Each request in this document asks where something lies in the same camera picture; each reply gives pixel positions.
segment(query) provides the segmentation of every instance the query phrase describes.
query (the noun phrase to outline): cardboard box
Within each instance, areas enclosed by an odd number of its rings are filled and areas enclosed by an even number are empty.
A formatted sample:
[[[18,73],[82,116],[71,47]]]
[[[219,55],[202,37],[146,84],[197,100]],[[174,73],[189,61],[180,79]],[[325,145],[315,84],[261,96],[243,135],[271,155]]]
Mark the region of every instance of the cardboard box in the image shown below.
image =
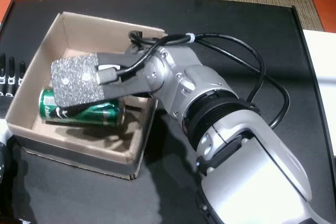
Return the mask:
[[[27,69],[6,120],[29,153],[126,179],[136,178],[157,102],[127,97],[125,132],[108,127],[45,124],[38,113],[39,94],[50,83],[51,63],[59,58],[95,52],[124,52],[128,32],[162,37],[157,28],[74,13],[58,14]]]

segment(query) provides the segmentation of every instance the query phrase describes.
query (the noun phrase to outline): beer can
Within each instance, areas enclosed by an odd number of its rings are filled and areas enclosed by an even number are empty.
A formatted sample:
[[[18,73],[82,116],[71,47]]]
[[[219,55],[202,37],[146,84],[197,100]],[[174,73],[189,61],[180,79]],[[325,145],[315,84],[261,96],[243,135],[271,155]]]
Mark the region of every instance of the beer can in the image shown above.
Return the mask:
[[[120,126],[124,121],[125,106],[122,99],[115,99],[93,106],[63,109],[55,103],[53,89],[44,89],[39,97],[39,114],[46,122]]]

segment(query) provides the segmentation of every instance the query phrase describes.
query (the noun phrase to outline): cable tie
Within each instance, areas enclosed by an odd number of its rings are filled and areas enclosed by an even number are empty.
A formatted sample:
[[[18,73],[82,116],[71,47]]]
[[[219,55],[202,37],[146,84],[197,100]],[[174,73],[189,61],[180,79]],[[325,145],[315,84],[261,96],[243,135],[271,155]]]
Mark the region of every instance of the cable tie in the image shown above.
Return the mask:
[[[194,43],[195,42],[195,34],[193,34],[193,33],[186,33],[186,35],[190,36],[190,40],[187,43]]]

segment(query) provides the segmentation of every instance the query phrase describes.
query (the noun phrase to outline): white surface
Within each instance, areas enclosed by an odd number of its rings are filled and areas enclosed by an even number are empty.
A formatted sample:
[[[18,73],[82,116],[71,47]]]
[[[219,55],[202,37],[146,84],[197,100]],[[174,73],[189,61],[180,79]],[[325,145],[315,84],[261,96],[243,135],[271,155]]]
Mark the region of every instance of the white surface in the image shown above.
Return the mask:
[[[320,87],[334,155],[336,154],[336,34],[303,30]]]
[[[0,119],[0,142],[7,145],[7,140],[13,134],[10,132],[5,119]]]

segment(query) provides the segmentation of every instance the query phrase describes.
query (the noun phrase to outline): gray textured pad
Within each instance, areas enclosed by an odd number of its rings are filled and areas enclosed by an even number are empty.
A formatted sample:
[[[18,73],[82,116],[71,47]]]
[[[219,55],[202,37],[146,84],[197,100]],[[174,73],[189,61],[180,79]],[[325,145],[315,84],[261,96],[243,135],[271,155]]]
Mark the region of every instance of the gray textured pad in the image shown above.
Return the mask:
[[[102,86],[96,81],[97,65],[97,55],[55,60],[51,80],[57,105],[69,107],[103,100]]]

